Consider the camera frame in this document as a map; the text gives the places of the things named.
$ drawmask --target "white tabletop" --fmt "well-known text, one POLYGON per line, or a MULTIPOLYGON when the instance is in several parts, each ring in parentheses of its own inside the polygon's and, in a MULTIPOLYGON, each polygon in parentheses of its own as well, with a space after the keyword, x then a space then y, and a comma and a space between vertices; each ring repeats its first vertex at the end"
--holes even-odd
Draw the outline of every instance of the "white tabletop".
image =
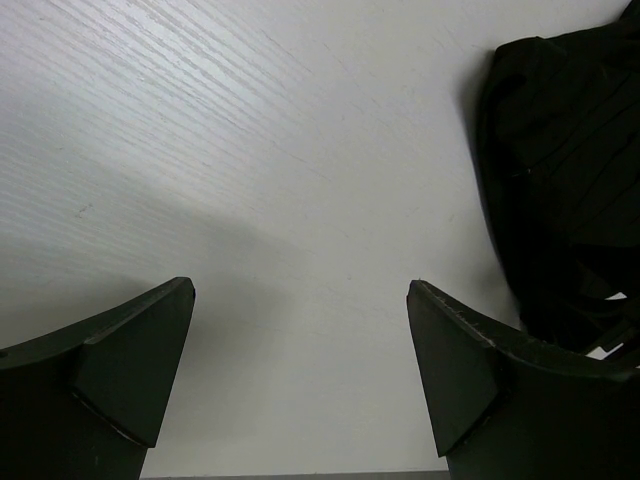
POLYGON ((446 468, 404 297, 513 319, 480 73, 625 3, 2 0, 0 346, 190 276, 146 476, 446 468))

